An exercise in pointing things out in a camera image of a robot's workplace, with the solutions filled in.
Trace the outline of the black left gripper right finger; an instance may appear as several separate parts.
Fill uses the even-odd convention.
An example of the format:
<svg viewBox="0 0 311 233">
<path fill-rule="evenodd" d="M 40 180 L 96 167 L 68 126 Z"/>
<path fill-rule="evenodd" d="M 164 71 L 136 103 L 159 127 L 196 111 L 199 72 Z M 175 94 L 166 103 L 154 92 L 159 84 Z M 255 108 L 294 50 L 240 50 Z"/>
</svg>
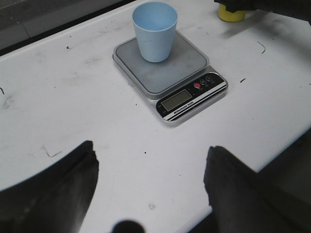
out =
<svg viewBox="0 0 311 233">
<path fill-rule="evenodd" d="M 221 233 L 309 233 L 311 206 L 221 146 L 210 147 L 203 179 Z"/>
</svg>

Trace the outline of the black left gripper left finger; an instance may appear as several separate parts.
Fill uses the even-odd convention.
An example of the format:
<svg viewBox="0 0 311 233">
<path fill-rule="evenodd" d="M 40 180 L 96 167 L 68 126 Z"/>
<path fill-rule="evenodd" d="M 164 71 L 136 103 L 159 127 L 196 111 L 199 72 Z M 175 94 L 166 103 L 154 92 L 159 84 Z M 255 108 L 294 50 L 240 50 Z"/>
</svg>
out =
<svg viewBox="0 0 311 233">
<path fill-rule="evenodd" d="M 47 169 L 0 192 L 0 231 L 79 232 L 98 174 L 93 143 L 85 141 Z"/>
</svg>

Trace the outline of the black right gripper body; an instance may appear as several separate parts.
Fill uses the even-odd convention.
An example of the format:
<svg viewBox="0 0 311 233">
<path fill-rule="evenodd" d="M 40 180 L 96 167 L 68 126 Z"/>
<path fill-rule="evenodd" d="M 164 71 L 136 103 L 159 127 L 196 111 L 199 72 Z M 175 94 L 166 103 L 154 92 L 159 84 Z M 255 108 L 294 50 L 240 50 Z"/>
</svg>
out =
<svg viewBox="0 0 311 233">
<path fill-rule="evenodd" d="M 231 13 L 262 10 L 311 23 L 310 0 L 215 0 Z"/>
</svg>

